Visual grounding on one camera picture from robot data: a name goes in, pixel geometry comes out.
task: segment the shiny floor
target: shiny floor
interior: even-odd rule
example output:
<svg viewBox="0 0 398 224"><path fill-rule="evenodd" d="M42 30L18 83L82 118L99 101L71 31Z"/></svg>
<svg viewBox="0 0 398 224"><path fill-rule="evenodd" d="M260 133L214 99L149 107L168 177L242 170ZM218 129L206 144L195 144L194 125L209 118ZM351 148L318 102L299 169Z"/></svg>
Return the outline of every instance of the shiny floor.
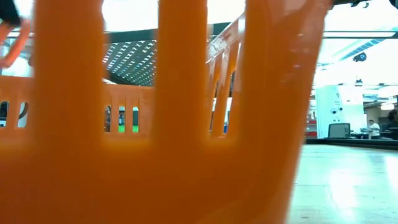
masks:
<svg viewBox="0 0 398 224"><path fill-rule="evenodd" d="M287 223L398 223L398 151L304 146Z"/></svg>

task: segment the floor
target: floor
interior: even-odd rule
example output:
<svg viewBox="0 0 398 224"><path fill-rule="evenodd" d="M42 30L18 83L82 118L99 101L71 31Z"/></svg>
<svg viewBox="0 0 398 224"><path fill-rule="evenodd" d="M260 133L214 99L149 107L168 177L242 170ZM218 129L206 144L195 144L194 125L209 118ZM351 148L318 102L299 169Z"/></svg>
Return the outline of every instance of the floor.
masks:
<svg viewBox="0 0 398 224"><path fill-rule="evenodd" d="M398 223L398 151L305 146L288 223Z"/></svg>

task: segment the orange shopping basket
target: orange shopping basket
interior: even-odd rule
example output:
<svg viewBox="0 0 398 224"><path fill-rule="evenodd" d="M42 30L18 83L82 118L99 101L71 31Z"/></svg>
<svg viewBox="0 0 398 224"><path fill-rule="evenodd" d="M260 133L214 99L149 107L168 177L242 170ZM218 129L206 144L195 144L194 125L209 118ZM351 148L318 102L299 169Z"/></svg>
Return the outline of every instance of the orange shopping basket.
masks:
<svg viewBox="0 0 398 224"><path fill-rule="evenodd" d="M327 0L247 0L207 54L206 1L160 0L152 93L102 84L101 1L36 2L34 78L0 89L11 129L31 98L25 134L0 145L1 223L284 222ZM147 134L104 138L121 102Z"/></svg>

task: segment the person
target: person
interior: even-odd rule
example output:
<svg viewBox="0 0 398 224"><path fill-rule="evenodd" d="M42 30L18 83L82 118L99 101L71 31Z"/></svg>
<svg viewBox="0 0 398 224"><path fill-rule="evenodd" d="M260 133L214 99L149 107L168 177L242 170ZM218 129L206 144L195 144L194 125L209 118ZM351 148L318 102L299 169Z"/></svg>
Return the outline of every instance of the person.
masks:
<svg viewBox="0 0 398 224"><path fill-rule="evenodd" d="M21 19L18 15L13 0L0 0L0 44L7 38L8 34L16 27L21 27L19 37L10 47L9 53L0 58L0 68L9 68L18 58L21 50L29 38L30 22L27 19Z"/></svg>
<svg viewBox="0 0 398 224"><path fill-rule="evenodd" d="M398 140L398 111L390 111L387 118L389 121L386 125L386 131L390 132L389 138L393 140Z"/></svg>
<svg viewBox="0 0 398 224"><path fill-rule="evenodd" d="M369 130L371 139L380 139L380 126L372 119L369 120Z"/></svg>

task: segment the tiled floor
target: tiled floor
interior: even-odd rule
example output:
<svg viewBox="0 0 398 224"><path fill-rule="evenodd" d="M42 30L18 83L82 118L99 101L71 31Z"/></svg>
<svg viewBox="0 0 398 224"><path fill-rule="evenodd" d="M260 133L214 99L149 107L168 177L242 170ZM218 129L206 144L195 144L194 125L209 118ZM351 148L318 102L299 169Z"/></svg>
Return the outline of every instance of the tiled floor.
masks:
<svg viewBox="0 0 398 224"><path fill-rule="evenodd" d="M398 223L398 151L305 146L288 223Z"/></svg>

